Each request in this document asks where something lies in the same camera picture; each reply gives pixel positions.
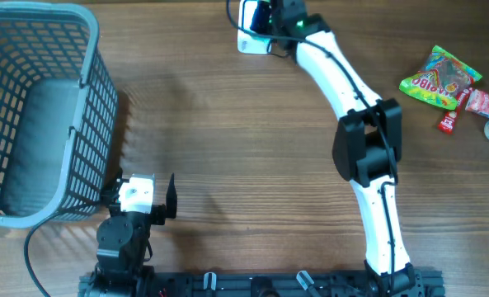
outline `cable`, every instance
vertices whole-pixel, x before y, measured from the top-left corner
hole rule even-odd
[[[53,214],[47,216],[46,218],[41,220],[39,223],[37,223],[35,226],[33,226],[30,229],[30,232],[28,232],[28,235],[26,236],[26,239],[24,241],[24,262],[26,263],[26,268],[28,269],[28,273],[30,273],[31,279],[33,280],[33,282],[37,286],[37,289],[39,289],[40,293],[42,293],[42,295],[44,295],[45,297],[49,297],[49,294],[48,294],[48,292],[46,292],[45,288],[42,286],[39,279],[37,279],[37,276],[33,272],[33,268],[31,267],[31,263],[30,263],[30,255],[28,253],[28,246],[30,245],[31,235],[33,235],[33,233],[35,233],[35,231],[37,231],[37,229],[39,229],[40,226],[46,224],[48,221],[50,221],[51,219],[53,219],[55,217],[58,217],[60,215],[66,214],[68,212],[71,212],[74,210],[79,210],[81,208],[85,208],[88,206],[96,206],[96,205],[99,205],[100,203],[101,203],[100,201],[95,201],[93,203],[88,203],[88,204],[84,204],[84,205],[78,205],[78,206],[70,207],[70,208],[67,208],[66,210],[57,210]]]
[[[390,219],[390,214],[388,211],[388,205],[387,205],[387,200],[385,198],[385,186],[396,186],[398,184],[398,175],[397,175],[397,162],[394,156],[393,151],[391,150],[391,147],[389,146],[389,143],[387,141],[387,138],[385,137],[385,134],[383,133],[383,129],[381,126],[381,123],[378,120],[378,117],[370,107],[369,103],[365,100],[363,93],[359,90],[358,86],[356,86],[354,79],[351,77],[351,75],[346,71],[345,66],[340,63],[340,61],[332,54],[330,51],[328,51],[326,48],[310,41],[306,40],[304,38],[297,38],[297,37],[292,37],[292,36],[282,36],[282,35],[264,35],[264,34],[257,34],[256,32],[246,30],[239,26],[234,20],[230,12],[230,2],[231,0],[226,0],[226,14],[229,19],[229,22],[231,25],[237,29],[240,30],[246,34],[248,34],[251,37],[257,37],[257,38],[269,38],[269,39],[275,39],[275,40],[287,40],[287,41],[295,41],[295,42],[300,42],[304,43],[307,45],[311,45],[314,48],[321,50],[325,56],[329,59],[332,59],[334,63],[336,63],[337,67],[343,72],[345,75],[346,79],[349,81],[350,85],[354,89],[354,92],[356,94],[356,99],[360,99],[360,101],[363,103],[365,108],[367,109],[367,112],[370,115],[371,120],[373,121],[373,124],[376,125],[376,128],[379,132],[380,138],[383,142],[383,146],[385,147],[385,151],[387,153],[387,157],[389,160],[389,170],[391,172],[391,175],[393,176],[394,182],[386,181],[382,183],[381,188],[380,188],[380,194],[382,196],[383,200],[383,209],[385,211],[385,217],[387,220],[387,226],[388,226],[388,232],[389,232],[389,244],[391,245],[391,279],[390,279],[390,289],[389,289],[389,295],[392,295],[393,292],[393,287],[394,287],[394,262],[395,262],[395,255],[394,255],[394,236],[393,236],[393,227],[391,226],[391,219]]]

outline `plastic basket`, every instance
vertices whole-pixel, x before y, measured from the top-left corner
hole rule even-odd
[[[0,2],[0,226],[100,199],[118,96],[98,36],[86,8]]]

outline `brown tabletop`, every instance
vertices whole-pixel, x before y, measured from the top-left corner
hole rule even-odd
[[[233,4],[237,13],[237,3]],[[362,269],[365,236],[350,184],[331,160],[337,121],[290,59],[237,51],[221,2],[98,4],[100,51],[120,93],[110,171],[156,173],[162,203],[176,174],[178,218],[153,227],[157,271]],[[398,91],[433,45],[483,74],[489,91],[489,1],[308,3],[358,74],[403,108],[397,208],[415,266],[444,273],[448,296],[489,296],[486,119],[443,111]],[[52,295],[75,295],[96,263],[97,214],[49,224],[31,262]],[[36,296],[22,244],[0,229],[0,296]]]

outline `wooden surface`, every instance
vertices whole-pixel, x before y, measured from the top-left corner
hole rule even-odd
[[[176,173],[178,218],[152,231],[157,271],[363,268],[358,205],[331,160],[336,119],[306,73],[239,54],[222,3],[88,7],[120,92],[111,171],[155,172],[158,203]],[[308,10],[323,14],[359,75],[403,107],[397,207],[412,262],[442,270],[448,296],[489,296],[486,119],[464,112],[445,135],[435,128],[441,110],[397,89],[440,45],[489,91],[489,2],[338,0]],[[75,295],[105,217],[36,233],[31,261],[52,295]],[[39,295],[25,236],[0,229],[0,296]]]

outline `black cable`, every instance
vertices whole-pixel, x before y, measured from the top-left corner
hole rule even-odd
[[[57,210],[53,214],[47,216],[46,218],[41,220],[39,223],[37,223],[35,226],[33,226],[30,229],[30,232],[28,232],[28,235],[26,236],[26,239],[24,241],[24,262],[26,263],[26,268],[28,269],[28,273],[30,273],[31,279],[33,280],[33,282],[37,286],[37,289],[39,289],[40,293],[42,293],[42,295],[44,295],[45,297],[49,297],[49,294],[48,294],[48,292],[46,292],[45,288],[40,283],[39,279],[37,279],[37,276],[33,272],[33,268],[31,267],[31,263],[30,263],[30,255],[28,253],[28,246],[30,245],[31,235],[33,235],[33,233],[35,233],[35,231],[37,231],[37,229],[39,229],[40,226],[46,224],[48,221],[50,221],[51,219],[53,219],[55,217],[58,217],[60,215],[66,214],[68,212],[71,212],[74,210],[79,210],[81,208],[85,208],[88,206],[96,206],[96,205],[99,205],[100,203],[101,203],[100,201],[95,201],[93,203],[88,203],[88,204],[84,204],[84,205],[78,205],[78,206],[70,207],[70,208],[67,208],[65,210]]]
[[[334,63],[336,63],[337,67],[339,67],[339,69],[343,72],[346,79],[349,81],[350,85],[354,89],[354,92],[356,94],[356,99],[360,99],[361,102],[363,103],[363,105],[365,106],[365,108],[367,109],[367,112],[370,115],[370,118],[373,122],[373,125],[376,125],[376,128],[379,132],[380,138],[383,142],[383,146],[385,147],[385,151],[387,153],[391,175],[394,178],[394,182],[386,181],[386,182],[382,183],[382,186],[380,188],[380,194],[381,194],[382,200],[383,200],[383,209],[385,211],[385,217],[387,220],[387,226],[388,226],[388,232],[389,232],[389,244],[391,245],[391,280],[390,280],[389,295],[392,295],[393,287],[394,287],[394,262],[395,262],[394,236],[393,236],[393,227],[391,226],[390,214],[388,211],[388,205],[387,205],[387,201],[385,198],[385,186],[387,186],[387,185],[396,186],[398,184],[398,175],[397,175],[397,163],[396,163],[394,153],[388,144],[388,141],[387,141],[387,138],[385,137],[385,134],[383,133],[383,129],[382,129],[382,126],[378,120],[378,117],[376,116],[376,114],[374,113],[372,108],[370,107],[369,103],[365,100],[363,93],[359,90],[358,86],[355,84],[354,79],[346,71],[345,66],[343,66],[343,64],[340,63],[340,61],[334,56],[334,54],[332,54],[330,51],[328,51],[324,47],[322,47],[322,46],[320,46],[320,45],[318,45],[318,44],[316,44],[310,40],[306,40],[304,38],[297,38],[297,37],[292,37],[292,36],[282,36],[282,35],[264,35],[264,34],[257,34],[256,32],[246,30],[246,29],[242,28],[241,26],[239,26],[233,20],[233,17],[231,16],[231,12],[229,9],[230,8],[230,2],[231,2],[231,0],[226,0],[226,14],[228,16],[229,22],[231,23],[231,25],[235,29],[242,31],[242,32],[250,35],[251,37],[269,38],[269,39],[274,39],[274,40],[295,41],[295,42],[300,42],[300,43],[304,43],[307,45],[311,45],[314,48],[321,50],[327,58],[332,59],[334,61]]]

